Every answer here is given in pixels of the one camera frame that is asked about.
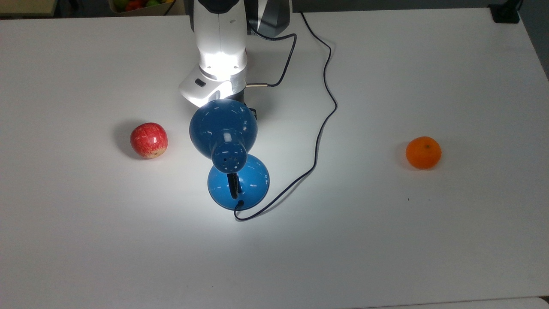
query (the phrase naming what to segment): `red apple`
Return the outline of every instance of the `red apple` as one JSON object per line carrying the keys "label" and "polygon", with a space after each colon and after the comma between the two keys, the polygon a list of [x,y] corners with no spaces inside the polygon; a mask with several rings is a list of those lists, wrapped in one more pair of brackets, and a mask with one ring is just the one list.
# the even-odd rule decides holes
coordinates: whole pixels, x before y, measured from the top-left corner
{"label": "red apple", "polygon": [[168,136],[158,123],[144,123],[135,128],[130,136],[133,150],[145,159],[156,158],[168,147]]}

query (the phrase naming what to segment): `black cable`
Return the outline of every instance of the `black cable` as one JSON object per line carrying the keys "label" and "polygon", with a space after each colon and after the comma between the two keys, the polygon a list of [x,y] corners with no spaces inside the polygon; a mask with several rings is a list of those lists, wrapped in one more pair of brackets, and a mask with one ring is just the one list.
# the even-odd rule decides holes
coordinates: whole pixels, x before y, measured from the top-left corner
{"label": "black cable", "polygon": [[332,99],[332,101],[334,102],[334,109],[332,110],[332,112],[326,117],[326,119],[324,120],[324,122],[322,123],[322,125],[320,126],[320,130],[318,131],[318,135],[316,136],[316,143],[315,143],[315,160],[313,162],[313,165],[312,167],[305,172],[305,174],[299,176],[297,179],[295,179],[289,186],[286,187],[286,189],[282,190],[282,192],[280,192],[279,195],[277,195],[277,197],[274,198],[274,200],[272,200],[269,204],[267,204],[267,206],[263,207],[261,210],[259,210],[258,212],[254,213],[253,215],[251,215],[250,217],[246,217],[246,218],[240,218],[238,215],[237,215],[237,211],[238,211],[238,206],[234,208],[234,211],[233,211],[233,214],[234,214],[234,217],[239,220],[239,221],[246,221],[246,220],[250,220],[250,219],[253,219],[257,216],[259,216],[262,212],[264,212],[265,210],[267,210],[269,207],[271,207],[276,201],[278,201],[279,198],[281,198],[281,196],[283,196],[288,190],[290,190],[290,188],[292,188],[296,183],[298,183],[301,179],[303,179],[304,177],[308,176],[309,174],[312,173],[312,171],[316,168],[316,165],[318,163],[318,147],[320,145],[320,139],[321,139],[321,136],[322,136],[322,131],[324,130],[324,127],[326,126],[326,122],[328,122],[328,119],[330,119],[330,117],[335,113],[335,111],[337,111],[338,109],[338,103],[337,101],[335,100],[334,98],[334,95],[332,94],[332,92],[330,91],[330,88],[328,87],[328,83],[326,82],[326,71],[328,69],[328,64],[330,63],[330,61],[332,60],[332,48],[326,44],[324,41],[322,41],[318,36],[316,36],[316,34],[311,30],[311,27],[309,26],[309,23],[307,22],[307,19],[305,19],[305,15],[303,15],[303,12],[299,12],[301,14],[301,17],[303,17],[303,21],[305,22],[305,25],[307,26],[307,29],[309,30],[309,32],[313,35],[313,37],[315,39],[317,39],[320,43],[324,44],[326,47],[328,47],[330,53],[328,54],[328,59],[326,60],[326,63],[324,65],[324,71],[323,71],[323,79],[324,79],[324,87],[326,88],[326,91],[328,92],[328,94],[330,95],[330,98]]}
{"label": "black cable", "polygon": [[172,1],[172,4],[170,5],[170,7],[166,10],[166,12],[164,13],[164,16],[168,15],[168,13],[170,12],[171,8],[173,7],[173,5],[175,4],[177,0],[173,0]]}
{"label": "black cable", "polygon": [[[295,43],[298,40],[298,35],[295,34],[295,33],[292,33],[292,34],[281,36],[281,37],[269,37],[269,36],[265,36],[265,35],[259,33],[257,30],[255,30],[254,27],[252,27],[252,25],[250,25],[249,22],[248,22],[248,27],[250,27],[250,29],[256,35],[258,35],[260,38],[263,38],[263,39],[268,40],[268,41],[281,41],[281,40],[286,40],[287,38],[291,38],[291,37],[294,38],[294,42],[292,43],[292,48],[290,49],[290,53],[288,54],[288,60],[286,60],[286,65],[284,66],[284,70],[282,71],[282,75],[280,76],[280,79],[275,84],[266,84],[266,87],[276,87],[276,86],[280,85],[280,83],[284,79],[284,76],[286,75],[286,70],[288,69],[288,65],[290,64],[290,59],[292,58],[292,54],[294,53],[294,47],[295,47]],[[265,84],[247,84],[247,86],[257,86],[257,85],[265,85]]]}

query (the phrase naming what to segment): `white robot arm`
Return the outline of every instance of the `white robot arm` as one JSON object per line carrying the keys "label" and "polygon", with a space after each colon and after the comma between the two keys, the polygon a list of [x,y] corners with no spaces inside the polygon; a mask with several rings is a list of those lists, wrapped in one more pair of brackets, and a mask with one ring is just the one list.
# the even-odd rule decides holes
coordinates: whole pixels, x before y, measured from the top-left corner
{"label": "white robot arm", "polygon": [[[219,98],[241,101],[248,63],[248,17],[244,0],[191,1],[193,5],[189,7],[200,60],[179,85],[180,93],[198,107]],[[250,20],[257,30],[263,28],[267,35],[276,35],[288,25],[289,0],[247,3],[248,12],[252,12],[249,15],[253,15]],[[276,13],[266,14],[269,7],[274,7]]]}

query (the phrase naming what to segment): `table surface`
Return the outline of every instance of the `table surface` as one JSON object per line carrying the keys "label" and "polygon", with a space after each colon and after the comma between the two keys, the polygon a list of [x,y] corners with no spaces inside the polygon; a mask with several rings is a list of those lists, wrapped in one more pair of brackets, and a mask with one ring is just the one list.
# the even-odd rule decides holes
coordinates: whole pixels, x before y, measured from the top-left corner
{"label": "table surface", "polygon": [[53,16],[57,0],[0,0],[0,16]]}
{"label": "table surface", "polygon": [[[247,90],[266,203],[309,169],[332,102],[295,14],[283,83]],[[187,16],[0,21],[0,298],[11,308],[354,308],[549,294],[549,83],[488,9],[307,14],[340,107],[318,167],[249,222],[210,198],[178,84]],[[248,82],[290,42],[248,39]],[[136,158],[160,123],[170,144]],[[440,142],[429,171],[405,162]]]}

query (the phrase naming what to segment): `blue desk lamp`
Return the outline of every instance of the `blue desk lamp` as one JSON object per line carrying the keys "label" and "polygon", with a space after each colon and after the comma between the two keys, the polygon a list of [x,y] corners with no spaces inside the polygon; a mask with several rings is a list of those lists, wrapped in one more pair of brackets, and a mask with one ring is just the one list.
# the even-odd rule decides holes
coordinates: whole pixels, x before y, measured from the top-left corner
{"label": "blue desk lamp", "polygon": [[245,210],[257,205],[269,188],[265,165],[248,154],[257,137],[257,121],[246,105],[230,99],[208,102],[189,126],[194,147],[214,166],[208,190],[220,206]]}

